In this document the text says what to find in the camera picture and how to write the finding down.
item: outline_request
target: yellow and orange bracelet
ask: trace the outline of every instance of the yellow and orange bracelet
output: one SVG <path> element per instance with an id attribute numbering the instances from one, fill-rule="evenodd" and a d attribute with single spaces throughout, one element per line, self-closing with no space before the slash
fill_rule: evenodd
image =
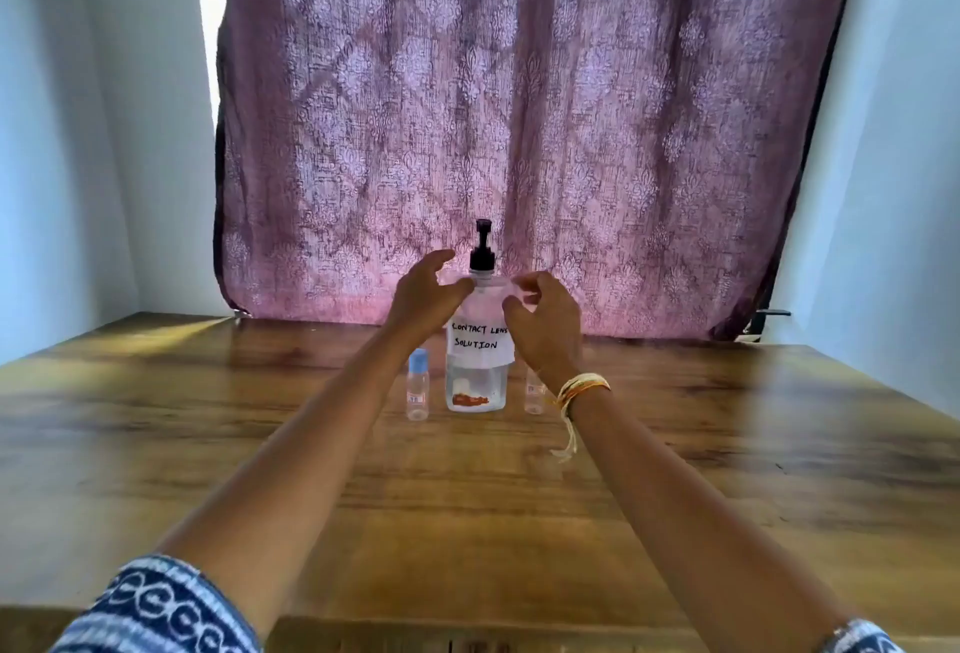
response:
<path id="1" fill-rule="evenodd" d="M 557 393 L 557 405 L 559 406 L 559 415 L 563 418 L 563 424 L 566 426 L 568 440 L 566 448 L 563 450 L 550 450 L 550 453 L 557 456 L 559 463 L 570 461 L 573 454 L 577 453 L 577 434 L 573 430 L 573 422 L 570 420 L 570 404 L 573 399 L 579 396 L 585 390 L 591 388 L 606 388 L 610 390 L 610 383 L 596 372 L 582 372 L 570 380 L 563 383 L 563 387 Z"/>

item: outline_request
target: purple curtain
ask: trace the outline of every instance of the purple curtain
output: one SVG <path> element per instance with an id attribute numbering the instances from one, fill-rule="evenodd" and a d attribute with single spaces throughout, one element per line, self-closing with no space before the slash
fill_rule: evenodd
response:
<path id="1" fill-rule="evenodd" d="M 217 273 L 377 323 L 493 221 L 584 328 L 704 338 L 758 291 L 840 0 L 227 0 Z"/>

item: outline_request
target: blue bottle cap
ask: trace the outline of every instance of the blue bottle cap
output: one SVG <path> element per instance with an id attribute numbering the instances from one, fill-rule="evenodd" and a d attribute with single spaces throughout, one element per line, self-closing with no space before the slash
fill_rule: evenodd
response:
<path id="1" fill-rule="evenodd" d="M 426 359 L 426 347 L 417 347 L 414 350 L 414 353 L 410 355 L 410 360 L 407 362 L 407 367 L 410 369 L 410 372 L 415 375 L 425 373 L 427 372 Z"/>

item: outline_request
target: forearm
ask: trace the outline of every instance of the forearm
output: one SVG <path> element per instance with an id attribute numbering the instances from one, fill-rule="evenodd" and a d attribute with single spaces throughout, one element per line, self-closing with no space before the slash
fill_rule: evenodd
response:
<path id="1" fill-rule="evenodd" d="M 264 637 L 350 476 L 409 343 L 381 330 L 157 551 L 203 571 Z"/>
<path id="2" fill-rule="evenodd" d="M 571 420 L 680 606 L 713 651 L 810 653 L 850 613 L 603 389 Z"/>

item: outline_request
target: black pump dispenser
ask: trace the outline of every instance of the black pump dispenser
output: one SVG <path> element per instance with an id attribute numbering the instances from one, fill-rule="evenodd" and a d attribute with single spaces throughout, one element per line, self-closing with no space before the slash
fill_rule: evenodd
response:
<path id="1" fill-rule="evenodd" d="M 480 235 L 480 244 L 470 252 L 470 271 L 491 272 L 497 263 L 497 255 L 487 246 L 487 236 L 492 223 L 489 218 L 477 219 L 477 234 Z"/>

